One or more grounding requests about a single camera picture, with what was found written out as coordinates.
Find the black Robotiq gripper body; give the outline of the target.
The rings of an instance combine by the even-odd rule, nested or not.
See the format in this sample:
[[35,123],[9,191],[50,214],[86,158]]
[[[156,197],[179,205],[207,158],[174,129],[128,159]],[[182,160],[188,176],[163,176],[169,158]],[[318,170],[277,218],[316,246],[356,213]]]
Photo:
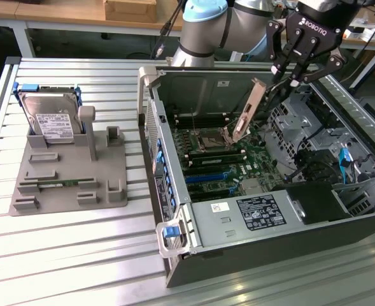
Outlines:
[[329,53],[356,15],[354,4],[298,4],[286,19],[287,43],[297,55]]

